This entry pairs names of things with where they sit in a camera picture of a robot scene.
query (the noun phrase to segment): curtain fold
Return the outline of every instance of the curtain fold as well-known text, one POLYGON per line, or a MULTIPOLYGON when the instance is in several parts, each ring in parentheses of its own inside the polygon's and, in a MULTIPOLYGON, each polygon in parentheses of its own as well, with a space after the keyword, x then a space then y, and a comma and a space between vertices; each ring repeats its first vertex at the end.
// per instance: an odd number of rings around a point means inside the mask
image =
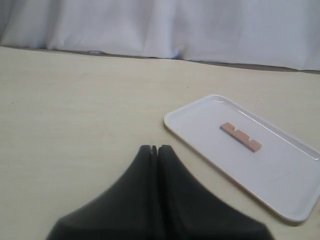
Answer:
POLYGON ((0 0, 3 46, 320 70, 318 0, 0 0))

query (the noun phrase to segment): beige table surface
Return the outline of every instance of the beige table surface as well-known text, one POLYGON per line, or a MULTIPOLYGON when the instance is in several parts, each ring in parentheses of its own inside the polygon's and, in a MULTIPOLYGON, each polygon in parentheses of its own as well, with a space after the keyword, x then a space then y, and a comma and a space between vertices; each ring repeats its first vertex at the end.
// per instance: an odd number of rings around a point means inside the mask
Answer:
POLYGON ((319 201, 303 224, 283 222, 163 125, 166 113, 219 94, 320 150, 320 75, 276 69, 0 47, 0 239, 45 239, 59 217, 107 189, 140 145, 162 144, 276 239, 320 239, 319 201))

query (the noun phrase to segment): white curtain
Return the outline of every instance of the white curtain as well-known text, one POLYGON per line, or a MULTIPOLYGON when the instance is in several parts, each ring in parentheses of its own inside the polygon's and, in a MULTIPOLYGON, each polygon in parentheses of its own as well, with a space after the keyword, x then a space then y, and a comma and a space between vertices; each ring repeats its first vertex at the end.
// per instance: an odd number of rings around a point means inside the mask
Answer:
POLYGON ((320 70, 320 0, 0 0, 0 40, 320 70))

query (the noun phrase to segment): plastic tray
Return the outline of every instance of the plastic tray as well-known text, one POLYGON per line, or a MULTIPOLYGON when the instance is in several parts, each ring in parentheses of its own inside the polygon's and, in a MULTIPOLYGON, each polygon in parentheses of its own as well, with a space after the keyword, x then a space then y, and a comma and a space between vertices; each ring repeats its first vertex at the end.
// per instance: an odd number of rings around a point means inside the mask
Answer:
POLYGON ((320 154, 229 99, 209 95, 168 113, 165 125, 257 199, 292 221, 320 196, 320 154), (223 132, 229 122, 262 144, 251 152, 223 132))

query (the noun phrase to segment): small white object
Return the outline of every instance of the small white object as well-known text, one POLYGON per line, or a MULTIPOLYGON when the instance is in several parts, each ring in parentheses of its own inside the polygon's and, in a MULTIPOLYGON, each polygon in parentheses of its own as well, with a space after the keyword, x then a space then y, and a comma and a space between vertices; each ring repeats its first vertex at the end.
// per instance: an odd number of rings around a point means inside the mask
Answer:
POLYGON ((165 125, 281 217, 302 222, 320 196, 320 153, 243 109, 209 95, 168 113, 165 125), (220 130, 230 122, 262 144, 251 152, 220 130))

